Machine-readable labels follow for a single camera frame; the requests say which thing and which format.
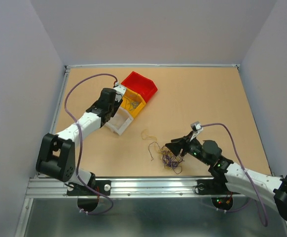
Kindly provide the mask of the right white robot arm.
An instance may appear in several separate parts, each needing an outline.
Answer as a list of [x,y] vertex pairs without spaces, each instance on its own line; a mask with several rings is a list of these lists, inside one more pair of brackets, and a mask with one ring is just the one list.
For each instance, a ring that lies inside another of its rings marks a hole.
[[287,221],[287,175],[275,177],[242,168],[225,158],[221,148],[213,140],[200,143],[196,138],[183,136],[171,140],[165,146],[176,156],[189,154],[208,165],[214,178],[215,191],[223,193],[229,190],[261,201]]

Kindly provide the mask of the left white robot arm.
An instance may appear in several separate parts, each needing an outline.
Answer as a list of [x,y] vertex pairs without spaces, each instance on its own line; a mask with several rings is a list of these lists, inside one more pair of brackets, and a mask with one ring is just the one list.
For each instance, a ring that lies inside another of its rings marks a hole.
[[75,164],[75,149],[88,135],[103,127],[114,115],[122,103],[126,88],[122,85],[104,88],[99,99],[86,110],[82,117],[74,120],[68,128],[57,134],[43,136],[36,171],[64,183],[78,184],[84,194],[95,190],[94,175],[83,171]]

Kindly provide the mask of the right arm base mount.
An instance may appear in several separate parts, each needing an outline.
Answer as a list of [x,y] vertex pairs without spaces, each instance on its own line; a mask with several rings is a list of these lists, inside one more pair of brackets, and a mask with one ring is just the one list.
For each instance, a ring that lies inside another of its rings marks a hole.
[[224,183],[215,178],[198,178],[193,187],[196,195],[210,196],[213,206],[218,211],[230,212],[233,206],[233,192],[229,191]]

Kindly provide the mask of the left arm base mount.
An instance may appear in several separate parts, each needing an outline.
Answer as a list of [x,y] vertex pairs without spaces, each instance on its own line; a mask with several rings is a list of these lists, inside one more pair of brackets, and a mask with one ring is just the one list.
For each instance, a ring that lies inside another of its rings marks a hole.
[[[96,175],[92,172],[77,168],[74,175],[68,182],[64,183],[64,185],[67,187],[68,192],[74,191],[79,194],[84,194],[85,196],[96,196],[95,201],[82,199],[77,202],[80,213],[86,215],[100,215],[109,212],[114,207],[113,200],[106,194],[100,192],[100,189],[96,184]],[[100,197],[105,198],[110,203],[110,207],[96,212],[95,209],[100,203]]]

